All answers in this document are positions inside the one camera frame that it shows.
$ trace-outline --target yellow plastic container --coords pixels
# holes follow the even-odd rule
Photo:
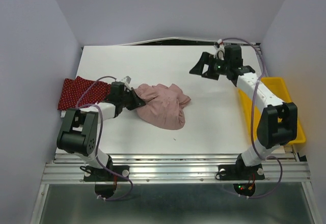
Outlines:
[[[285,86],[285,82],[281,77],[264,77],[261,79],[261,81],[268,87],[268,89],[271,90],[272,93],[274,93],[276,96],[281,98],[283,101],[289,103],[292,102],[290,95],[287,91],[287,88]],[[246,117],[246,124],[248,129],[248,134],[250,137],[250,118],[251,118],[251,106],[252,101],[249,99],[249,97],[241,90],[239,91],[240,100],[243,108],[244,115]],[[257,126],[260,120],[260,112],[257,107],[255,107],[255,116],[254,116],[254,139],[257,138]],[[304,131],[302,130],[302,126],[300,124],[300,121],[298,119],[297,121],[297,136],[296,139],[293,141],[290,141],[289,144],[303,144],[306,142],[306,136],[304,134]]]

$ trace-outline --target wall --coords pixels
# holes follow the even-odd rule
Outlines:
[[[80,48],[55,0],[0,0],[0,222],[29,223]]]
[[[238,36],[260,42],[284,0],[57,0],[77,40]]]
[[[326,205],[326,0],[285,0],[262,42],[269,75],[282,76],[298,106],[319,205]],[[326,223],[325,212],[321,212]]]

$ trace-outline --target red cloth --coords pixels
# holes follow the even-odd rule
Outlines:
[[[75,108],[78,99],[84,94],[94,81],[86,80],[77,76],[75,80],[65,79],[62,87],[62,93],[58,104],[58,110],[67,110]],[[110,93],[111,84],[98,81],[84,96],[79,106],[87,103],[101,102]]]

